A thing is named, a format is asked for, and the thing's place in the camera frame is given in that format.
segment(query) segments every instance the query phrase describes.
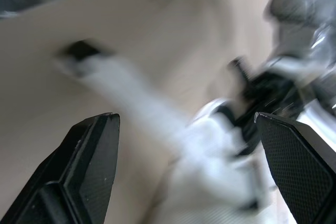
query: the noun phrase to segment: textured gripper pad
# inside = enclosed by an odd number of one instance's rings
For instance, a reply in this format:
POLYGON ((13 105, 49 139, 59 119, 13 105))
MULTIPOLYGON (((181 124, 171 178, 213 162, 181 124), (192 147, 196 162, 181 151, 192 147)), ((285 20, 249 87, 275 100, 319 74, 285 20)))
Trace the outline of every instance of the textured gripper pad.
POLYGON ((258 131, 272 177, 297 223, 313 223, 333 180, 309 144, 290 125, 258 116, 258 131))

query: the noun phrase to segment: beige surface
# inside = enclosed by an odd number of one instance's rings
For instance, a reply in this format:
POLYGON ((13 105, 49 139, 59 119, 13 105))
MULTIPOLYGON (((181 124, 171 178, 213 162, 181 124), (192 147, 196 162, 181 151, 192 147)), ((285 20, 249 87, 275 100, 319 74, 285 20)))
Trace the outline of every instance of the beige surface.
POLYGON ((106 223, 137 223, 169 161, 169 153, 122 111, 53 68, 60 48, 84 38, 108 45, 192 116, 236 89, 225 67, 231 59, 245 54, 257 65, 269 54, 266 1, 60 0, 1 21, 0 216, 69 128, 88 116, 121 115, 106 223))

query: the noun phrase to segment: black plastic part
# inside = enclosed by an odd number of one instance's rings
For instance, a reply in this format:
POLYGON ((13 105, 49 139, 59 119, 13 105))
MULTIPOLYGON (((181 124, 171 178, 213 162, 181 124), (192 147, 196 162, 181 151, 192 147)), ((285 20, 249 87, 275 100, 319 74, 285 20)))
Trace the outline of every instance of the black plastic part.
POLYGON ((225 117, 230 120, 230 123, 232 125, 235 125, 236 119, 235 119, 234 113, 233 113, 233 111, 227 105, 220 105, 220 106, 218 106, 217 110, 215 111, 215 113, 219 113, 219 114, 225 115, 225 117))
POLYGON ((298 224, 336 223, 336 153, 308 125, 267 113, 256 125, 272 177, 298 224))
POLYGON ((35 170, 1 223, 103 224, 114 181, 119 115, 74 125, 35 170))
POLYGON ((77 61, 82 61, 87 57, 99 54, 100 51, 94 46, 88 44, 85 40, 73 43, 65 50, 66 55, 71 55, 77 61))
POLYGON ((263 72, 250 79, 242 57, 233 60, 230 65, 237 70, 243 80, 242 96, 250 104, 234 124, 241 128, 247 146, 238 156, 246 156, 250 155, 260 143, 260 135, 254 123, 256 112, 280 114, 296 119, 303 110, 303 103, 292 81, 269 72, 263 72))

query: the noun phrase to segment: metal component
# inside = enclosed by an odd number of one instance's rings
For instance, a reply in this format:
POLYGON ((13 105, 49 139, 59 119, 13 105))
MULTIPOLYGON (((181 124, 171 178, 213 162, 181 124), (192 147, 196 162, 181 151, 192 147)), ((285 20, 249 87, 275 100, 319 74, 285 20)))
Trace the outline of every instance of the metal component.
POLYGON ((336 3, 334 0, 272 0, 270 13, 278 19, 279 44, 272 57, 336 62, 336 3))

